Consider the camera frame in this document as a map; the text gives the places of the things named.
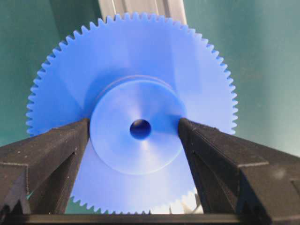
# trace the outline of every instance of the bore hole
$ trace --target bore hole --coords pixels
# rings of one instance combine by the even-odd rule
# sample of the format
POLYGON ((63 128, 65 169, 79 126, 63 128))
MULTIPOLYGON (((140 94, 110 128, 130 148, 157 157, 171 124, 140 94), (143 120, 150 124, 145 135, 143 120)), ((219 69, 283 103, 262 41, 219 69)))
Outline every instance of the bore hole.
POLYGON ((139 140, 145 139, 151 132, 151 125, 146 120, 136 120, 130 126, 131 135, 139 140))

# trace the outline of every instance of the blue gear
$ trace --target blue gear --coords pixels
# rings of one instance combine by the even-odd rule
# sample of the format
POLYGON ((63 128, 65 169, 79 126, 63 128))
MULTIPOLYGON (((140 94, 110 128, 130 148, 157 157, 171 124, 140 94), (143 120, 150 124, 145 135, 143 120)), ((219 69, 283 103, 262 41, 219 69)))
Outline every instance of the blue gear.
POLYGON ((30 89, 28 133, 91 118, 72 195, 109 212, 145 212, 194 190, 180 117, 233 134, 233 79, 208 40, 147 14, 82 26, 47 57, 30 89))

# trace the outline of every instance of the teal background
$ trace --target teal background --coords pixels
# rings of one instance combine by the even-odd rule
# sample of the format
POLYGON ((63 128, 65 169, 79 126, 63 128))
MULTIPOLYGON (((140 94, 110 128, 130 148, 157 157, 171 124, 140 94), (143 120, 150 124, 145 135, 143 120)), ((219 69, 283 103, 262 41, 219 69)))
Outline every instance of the teal background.
MULTIPOLYGON (((185 0, 190 28, 232 72, 236 135, 300 156, 300 1, 185 0)), ((28 137, 27 96, 41 63, 81 25, 97 0, 0 0, 0 146, 28 137)), ((91 213, 71 203, 67 212, 91 213)))

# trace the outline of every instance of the gear tooth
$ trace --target gear tooth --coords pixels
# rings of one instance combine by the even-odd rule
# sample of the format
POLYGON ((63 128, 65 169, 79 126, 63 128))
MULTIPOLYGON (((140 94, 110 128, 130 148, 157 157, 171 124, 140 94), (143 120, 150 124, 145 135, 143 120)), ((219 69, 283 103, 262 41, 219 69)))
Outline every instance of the gear tooth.
POLYGON ((156 21, 156 19, 157 19, 157 15, 155 13, 149 15, 149 20, 156 21))
POLYGON ((120 16, 120 14, 116 14, 116 15, 114 16, 114 20, 115 20, 115 21, 121 21, 121 20, 122 20, 122 17, 120 16))
POLYGON ((233 100, 233 101, 232 101, 232 105, 233 105, 233 106, 235 106, 235 105, 237 105, 237 104, 238 104, 238 101, 237 101, 237 100, 233 100))
POLYGON ((64 41, 64 40, 61 41, 61 42, 59 43, 59 46, 60 46, 61 51, 64 50, 64 49, 66 49, 67 45, 68 45, 68 43, 67 43, 66 41, 64 41))
POLYGON ((131 20, 130 13, 124 13, 124 20, 131 20))
POLYGON ((224 69, 224 72, 225 72, 226 68, 228 67, 228 65, 225 63, 221 63, 220 66, 224 69))
POLYGON ((94 212, 96 212, 97 214, 102 214, 100 207, 94 206, 94 212))
POLYGON ((230 134, 231 135, 235 134, 235 130, 233 128, 230 129, 230 134))
POLYGON ((164 204, 163 211, 163 214, 170 214, 170 205, 164 204))
POLYGON ((73 203, 79 204, 80 199, 79 199, 79 198, 76 198, 76 196, 72 196, 72 197, 71 197, 71 201, 72 201, 73 203))
POLYGON ((214 50, 214 45, 207 44, 206 47, 210 50, 211 53, 214 50))
POLYGON ((87 207, 87 203, 83 203, 83 202, 80 202, 80 204, 79 204, 81 207, 84 207, 84 208, 86 208, 87 207))
POLYGON ((80 36, 81 36, 81 33, 79 32, 79 31, 77 31, 77 30, 75 30, 74 32, 73 32, 73 34, 74 34, 74 38, 76 39, 76 38, 79 38, 80 36))
POLYGON ((221 63, 224 61, 224 58, 218 56, 218 57, 216 58, 216 60, 218 61, 219 64, 221 64, 221 63))
POLYGON ((158 207, 149 210, 150 214, 158 214, 158 207))
POLYGON ((32 128, 32 118, 31 117, 26 121, 26 125, 32 128))
POLYGON ((140 18, 142 21, 148 21, 148 14, 147 13, 141 13, 140 18))
POLYGON ((59 53, 61 53, 61 48, 60 47, 55 47, 53 50, 52 50, 53 54, 55 56, 58 56, 59 53))
POLYGON ((105 26, 105 22, 101 18, 98 18, 98 26, 105 26))
POLYGON ((34 104, 32 104, 32 103, 29 103, 29 104, 27 104, 27 106, 26 106, 28 109, 31 109, 31 110, 33 110, 33 108, 34 108, 34 104))
POLYGON ((172 18, 169 17, 169 18, 166 18, 166 23, 170 24, 170 25, 173 25, 174 21, 173 21, 172 18))
POLYGON ((32 121, 32 118, 33 118, 33 112, 32 111, 29 111, 25 114, 28 118, 30 118, 30 120, 28 119, 27 121, 32 121))
POLYGON ((132 20, 139 20, 139 19, 140 19, 139 14, 137 12, 134 12, 132 14, 132 20))
POLYGON ((202 40, 202 34, 195 34, 195 38, 198 40, 202 40))
POLYGON ((233 107, 232 109, 233 109, 233 113, 237 113, 239 111, 238 108, 236 107, 233 107))
POLYGON ((195 33, 196 33, 196 30, 195 30, 195 29, 189 29, 188 32, 189 32, 192 36, 194 36, 195 33))
POLYGON ((83 206, 83 202, 81 202, 81 200, 79 200, 78 205, 83 206))
POLYGON ((68 36, 66 37, 66 41, 67 41, 68 45, 69 45, 70 43, 74 42, 74 40, 75 40, 75 38, 74 38, 72 35, 68 35, 68 36))
POLYGON ((235 92, 232 92, 232 99, 234 99, 235 97, 237 97, 237 94, 235 92))
POLYGON ((93 22, 90 22, 90 30, 94 30, 96 28, 97 26, 93 22))
POLYGON ((188 26, 187 25, 182 25, 180 27, 180 29, 182 29, 183 31, 187 32, 188 31, 188 26))
POLYGON ((55 59, 55 55, 53 53, 47 56, 47 60, 50 62, 50 64, 53 62, 54 59, 55 59))
POLYGON ((89 210, 89 206, 88 206, 87 203, 85 203, 85 204, 83 205, 83 207, 84 207, 86 210, 89 210))
POLYGON ((208 39, 202 38, 202 41, 207 45, 208 44, 208 39))
POLYGON ((48 60, 45 60, 45 62, 42 63, 42 68, 44 70, 47 70, 47 68, 50 66, 50 62, 48 60))
POLYGON ((113 19, 110 15, 106 17, 106 23, 113 23, 113 19))
POLYGON ((173 26, 176 27, 177 29, 181 28, 181 23, 179 21, 174 21, 173 26))
POLYGON ((189 191, 187 195, 183 195, 180 203, 184 212, 189 211, 189 213, 192 213, 192 211, 197 207, 195 191, 189 191))
POLYGON ((45 76, 45 73, 46 71, 41 68, 38 72, 37 72, 37 75, 40 77, 40 78, 43 78, 45 76))
POLYGON ((231 84, 233 82, 233 79, 231 77, 228 77, 227 81, 229 82, 229 84, 231 84))
POLYGON ((219 51, 216 51, 216 50, 212 50, 211 52, 213 54, 213 56, 215 57, 215 59, 218 57, 218 55, 220 54, 219 51))
POLYGON ((165 22, 165 16, 164 15, 159 15, 157 20, 161 23, 164 23, 165 22))
POLYGON ((85 33, 89 32, 89 29, 87 29, 85 26, 81 26, 81 32, 82 32, 82 34, 85 34, 85 33))
POLYGON ((90 210, 92 206, 90 206, 88 203, 86 203, 86 209, 90 210))
POLYGON ((170 209, 171 209, 172 214, 184 214, 182 204, 179 200, 172 202, 170 204, 170 209))
POLYGON ((224 70, 224 74, 225 74, 225 76, 226 77, 229 77, 230 76, 230 74, 231 74, 231 72, 229 71, 229 70, 224 70))
POLYGON ((34 129, 33 129, 32 127, 30 127, 30 128, 28 128, 28 129, 26 130, 26 132, 27 132, 28 134, 30 134, 30 136, 33 136, 34 129))
POLYGON ((30 91, 33 93, 36 93, 38 90, 38 85, 40 85, 40 82, 38 82, 38 80, 34 79, 33 83, 34 83, 34 85, 30 88, 30 91))
POLYGON ((233 92, 233 91, 235 90, 235 86, 232 85, 232 84, 230 84, 230 85, 229 85, 229 89, 230 89, 231 92, 233 92))

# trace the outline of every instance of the center hole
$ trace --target center hole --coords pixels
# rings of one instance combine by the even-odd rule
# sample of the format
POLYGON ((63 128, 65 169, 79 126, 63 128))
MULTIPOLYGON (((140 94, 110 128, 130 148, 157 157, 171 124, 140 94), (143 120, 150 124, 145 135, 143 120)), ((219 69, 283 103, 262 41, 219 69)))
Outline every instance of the center hole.
POLYGON ((145 139, 151 132, 151 125, 146 120, 136 120, 130 126, 131 135, 139 140, 145 139))

